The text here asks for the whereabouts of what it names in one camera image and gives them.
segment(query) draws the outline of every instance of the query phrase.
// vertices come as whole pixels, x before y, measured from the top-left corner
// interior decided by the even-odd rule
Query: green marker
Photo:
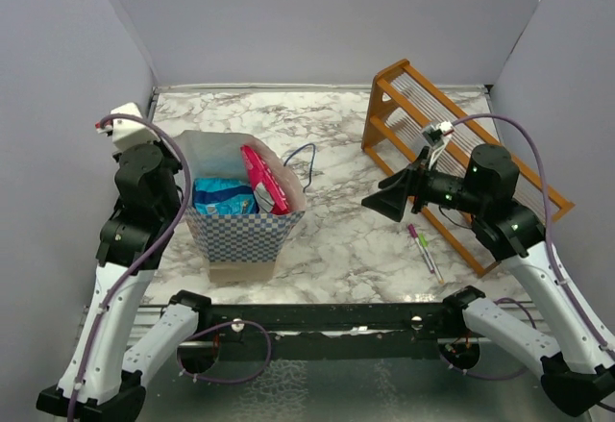
[[[419,241],[421,243],[421,246],[423,246],[423,249],[425,249],[425,254],[427,255],[428,260],[430,261],[430,265],[433,268],[433,271],[435,273],[436,278],[438,279],[438,282],[443,285],[444,278],[442,278],[442,274],[440,273],[440,270],[438,269],[438,265],[435,264],[435,260],[431,256],[430,250],[427,248],[427,241],[425,240],[425,237],[423,236],[423,234],[419,233]]]

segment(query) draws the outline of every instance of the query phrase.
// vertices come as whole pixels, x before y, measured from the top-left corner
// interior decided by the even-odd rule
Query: orange wooden rack
[[[361,147],[390,176],[394,171],[376,151],[377,145],[388,140],[408,161],[415,161],[416,154],[412,146],[420,136],[421,129],[432,122],[453,121],[465,116],[467,114],[459,106],[413,68],[408,60],[401,60],[374,78]],[[472,149],[484,142],[500,144],[476,121],[458,126],[453,140],[438,160],[438,168],[448,173],[463,175]],[[521,172],[515,198],[544,221],[540,177],[514,155],[512,158],[519,165]],[[574,206],[551,187],[549,199],[553,206],[553,221],[561,218]],[[428,208],[423,209],[423,215],[477,275],[481,277],[497,266],[495,262],[486,266],[479,263]]]

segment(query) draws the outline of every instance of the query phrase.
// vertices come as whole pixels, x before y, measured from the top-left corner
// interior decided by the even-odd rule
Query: black cable
[[[612,406],[606,405],[605,403],[598,403],[596,406],[602,408],[603,410],[608,410],[609,412],[615,412],[615,408]]]
[[[290,156],[286,158],[286,161],[284,161],[284,167],[286,167],[288,165],[288,162],[292,160],[293,156],[295,156],[297,153],[301,152],[302,150],[304,150],[305,148],[309,146],[311,146],[313,149],[311,152],[311,162],[309,163],[308,181],[307,181],[307,185],[304,186],[304,193],[306,192],[306,189],[308,189],[308,186],[311,185],[311,173],[314,169],[314,159],[316,158],[316,145],[314,143],[306,143],[304,146],[297,148],[295,151],[293,151],[290,154]]]
[[[461,225],[457,222],[455,222],[454,220],[452,220],[451,217],[449,217],[446,213],[444,213],[444,210],[442,209],[442,206],[438,206],[438,210],[440,211],[440,213],[442,214],[442,216],[444,218],[446,218],[449,222],[451,222],[453,225],[459,227],[459,228],[465,228],[466,230],[472,230],[472,228],[470,227],[466,227],[465,225]]]

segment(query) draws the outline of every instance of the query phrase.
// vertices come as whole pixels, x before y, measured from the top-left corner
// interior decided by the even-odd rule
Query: pink item
[[[269,166],[249,146],[241,147],[241,156],[246,165],[250,185],[254,191],[260,211],[285,215],[290,212],[286,195],[276,182]]]
[[[416,229],[414,228],[414,225],[412,225],[411,223],[407,226],[408,231],[410,232],[410,236],[412,236],[414,239],[418,239],[419,234],[416,233]]]

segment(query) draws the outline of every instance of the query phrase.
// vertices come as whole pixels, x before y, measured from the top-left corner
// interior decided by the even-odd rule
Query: pen
[[[423,260],[427,264],[427,268],[430,270],[430,273],[433,273],[435,275],[435,265],[431,264],[430,258],[427,255],[427,251],[425,250],[425,248],[421,244],[421,241],[419,239],[419,235],[416,233],[416,230],[414,229],[414,225],[412,225],[410,223],[407,226],[407,230],[410,232],[410,236],[412,236],[412,239],[414,239],[414,242],[416,242],[416,246],[419,248],[419,252],[423,256]]]
[[[433,259],[433,257],[431,256],[431,252],[430,250],[427,248],[427,242],[425,241],[425,237],[421,234],[419,234],[419,242],[421,243],[421,246],[423,246],[423,249],[425,249],[425,254],[427,255],[427,258],[430,260],[431,266],[433,267],[433,272],[435,273],[435,276],[437,277],[438,281],[440,282],[440,284],[444,284],[444,278],[442,278],[442,274],[440,273],[440,270],[438,269],[438,265],[435,264],[435,260]]]

